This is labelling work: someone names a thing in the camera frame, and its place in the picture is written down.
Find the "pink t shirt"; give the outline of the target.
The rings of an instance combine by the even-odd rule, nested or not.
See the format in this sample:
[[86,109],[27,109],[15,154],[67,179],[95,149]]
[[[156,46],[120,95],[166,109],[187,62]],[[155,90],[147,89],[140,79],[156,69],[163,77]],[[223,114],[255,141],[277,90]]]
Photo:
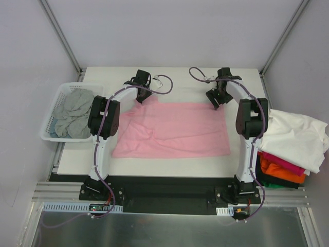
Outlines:
[[120,115],[113,158],[198,158],[230,155],[224,110],[209,103],[152,96]]

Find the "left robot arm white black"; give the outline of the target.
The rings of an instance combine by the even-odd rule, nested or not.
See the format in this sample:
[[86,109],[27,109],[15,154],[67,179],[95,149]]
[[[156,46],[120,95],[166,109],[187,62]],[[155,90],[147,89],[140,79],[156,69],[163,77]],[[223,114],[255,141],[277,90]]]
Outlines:
[[93,140],[93,164],[81,186],[79,200],[111,201],[113,196],[104,183],[109,172],[111,141],[119,129],[121,104],[134,100],[142,103],[161,87],[158,75],[151,76],[139,69],[109,97],[95,96],[87,123]]

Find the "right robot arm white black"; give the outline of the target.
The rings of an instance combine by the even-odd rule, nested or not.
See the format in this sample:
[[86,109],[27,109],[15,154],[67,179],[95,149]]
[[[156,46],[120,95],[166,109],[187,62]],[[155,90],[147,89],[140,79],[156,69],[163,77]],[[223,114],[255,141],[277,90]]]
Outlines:
[[217,71],[215,88],[206,92],[214,109],[235,100],[238,104],[235,128],[240,136],[240,159],[232,184],[220,194],[226,203],[237,205],[258,193],[256,163],[259,146],[268,127],[268,100],[257,98],[242,83],[240,76],[234,76],[230,68]]

